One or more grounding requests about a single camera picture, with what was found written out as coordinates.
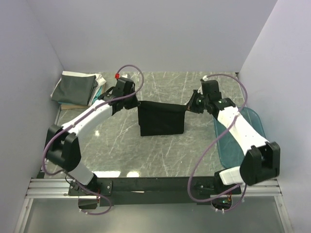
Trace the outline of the black t shirt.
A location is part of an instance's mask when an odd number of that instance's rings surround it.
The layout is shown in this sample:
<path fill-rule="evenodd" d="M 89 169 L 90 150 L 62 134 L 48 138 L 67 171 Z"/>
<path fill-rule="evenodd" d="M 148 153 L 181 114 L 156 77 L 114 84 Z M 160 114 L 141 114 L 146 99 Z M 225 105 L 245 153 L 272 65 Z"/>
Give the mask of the black t shirt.
<path fill-rule="evenodd" d="M 138 124 L 141 136 L 176 135 L 184 133 L 187 107 L 153 101 L 141 101 Z"/>

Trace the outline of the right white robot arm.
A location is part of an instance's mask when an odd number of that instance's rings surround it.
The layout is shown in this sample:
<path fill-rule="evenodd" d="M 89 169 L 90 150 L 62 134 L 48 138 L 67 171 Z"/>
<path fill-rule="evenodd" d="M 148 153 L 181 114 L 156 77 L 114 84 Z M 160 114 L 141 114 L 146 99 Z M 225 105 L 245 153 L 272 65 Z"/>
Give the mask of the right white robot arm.
<path fill-rule="evenodd" d="M 243 151 L 241 165 L 220 171 L 213 182 L 217 193 L 225 193 L 232 184 L 254 185 L 280 173 L 280 146 L 261 136 L 242 116 L 230 98 L 223 98 L 216 80 L 202 78 L 188 102 L 193 113 L 207 111 L 233 136 Z"/>

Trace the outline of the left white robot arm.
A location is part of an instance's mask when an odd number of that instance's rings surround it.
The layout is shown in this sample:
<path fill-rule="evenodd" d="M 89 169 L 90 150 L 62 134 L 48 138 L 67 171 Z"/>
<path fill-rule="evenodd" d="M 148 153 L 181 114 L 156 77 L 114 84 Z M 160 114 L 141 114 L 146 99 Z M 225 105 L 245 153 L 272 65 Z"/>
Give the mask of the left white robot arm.
<path fill-rule="evenodd" d="M 133 80 L 120 77 L 116 85 L 109 88 L 84 112 L 62 126 L 52 125 L 48 129 L 44 159 L 62 168 L 63 172 L 80 183 L 86 195 L 96 192 L 96 175 L 82 162 L 79 138 L 95 129 L 122 109 L 139 105 Z"/>

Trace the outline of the teal folded shirt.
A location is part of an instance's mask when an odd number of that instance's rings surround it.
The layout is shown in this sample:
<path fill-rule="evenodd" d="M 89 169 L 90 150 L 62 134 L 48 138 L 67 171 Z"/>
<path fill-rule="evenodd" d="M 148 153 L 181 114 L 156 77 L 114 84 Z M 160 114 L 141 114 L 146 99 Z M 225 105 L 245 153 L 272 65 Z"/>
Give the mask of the teal folded shirt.
<path fill-rule="evenodd" d="M 103 87 L 101 87 L 101 88 L 98 90 L 98 92 L 95 94 L 95 96 L 94 96 L 94 98 L 93 98 L 93 100 L 92 100 L 92 103 L 94 103 L 94 102 L 98 99 L 98 97 L 102 94 L 102 90 L 103 90 Z"/>

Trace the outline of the white folded shirt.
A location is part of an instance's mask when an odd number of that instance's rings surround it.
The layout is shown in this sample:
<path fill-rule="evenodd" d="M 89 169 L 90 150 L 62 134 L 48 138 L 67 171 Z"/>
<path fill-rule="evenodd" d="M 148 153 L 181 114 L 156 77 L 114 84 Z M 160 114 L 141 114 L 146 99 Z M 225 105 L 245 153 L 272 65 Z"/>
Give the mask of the white folded shirt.
<path fill-rule="evenodd" d="M 88 105 L 90 106 L 92 104 L 92 100 L 95 96 L 95 94 L 98 92 L 98 90 L 101 88 L 101 86 L 103 86 L 104 84 L 106 84 L 106 80 L 104 79 L 104 77 L 99 74 L 99 73 L 92 73 L 92 74 L 85 74 L 85 73 L 79 73 L 79 72 L 71 72 L 71 71 L 63 71 L 61 75 L 69 75 L 69 76 L 77 76 L 77 77 L 87 77 L 87 76 L 96 76 L 96 81 L 97 81 L 97 87 L 95 87 L 92 91 L 91 97 L 89 99 Z"/>

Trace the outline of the dark green folded shirt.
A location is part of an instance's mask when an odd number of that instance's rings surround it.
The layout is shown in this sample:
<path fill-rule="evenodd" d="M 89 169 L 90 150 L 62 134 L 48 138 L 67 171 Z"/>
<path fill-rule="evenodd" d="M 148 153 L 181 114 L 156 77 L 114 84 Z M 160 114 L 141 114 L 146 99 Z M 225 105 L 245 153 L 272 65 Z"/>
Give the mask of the dark green folded shirt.
<path fill-rule="evenodd" d="M 87 106 L 95 87 L 97 87 L 95 75 L 87 77 L 62 75 L 51 99 L 61 103 Z"/>

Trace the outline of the teal plastic bin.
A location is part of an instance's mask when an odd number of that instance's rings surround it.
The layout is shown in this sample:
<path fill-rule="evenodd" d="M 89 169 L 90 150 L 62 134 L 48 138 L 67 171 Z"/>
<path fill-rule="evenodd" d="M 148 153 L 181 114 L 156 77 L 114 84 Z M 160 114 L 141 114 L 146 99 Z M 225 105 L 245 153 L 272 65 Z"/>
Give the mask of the teal plastic bin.
<path fill-rule="evenodd" d="M 252 109 L 244 107 L 241 115 L 263 137 L 266 137 L 259 115 Z M 231 133 L 227 133 L 217 142 L 220 163 L 224 168 L 240 166 L 244 153 Z"/>

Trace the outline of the aluminium rail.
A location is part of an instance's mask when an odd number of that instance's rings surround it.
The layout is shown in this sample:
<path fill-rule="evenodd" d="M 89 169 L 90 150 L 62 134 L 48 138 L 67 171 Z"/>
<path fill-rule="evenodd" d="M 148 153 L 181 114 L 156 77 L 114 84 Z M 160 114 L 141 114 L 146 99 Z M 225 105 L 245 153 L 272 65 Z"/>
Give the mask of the aluminium rail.
<path fill-rule="evenodd" d="M 32 179 L 26 196 L 28 198 L 64 198 L 79 195 L 79 186 L 71 179 Z M 247 197 L 282 196 L 277 179 L 267 180 L 246 188 Z"/>

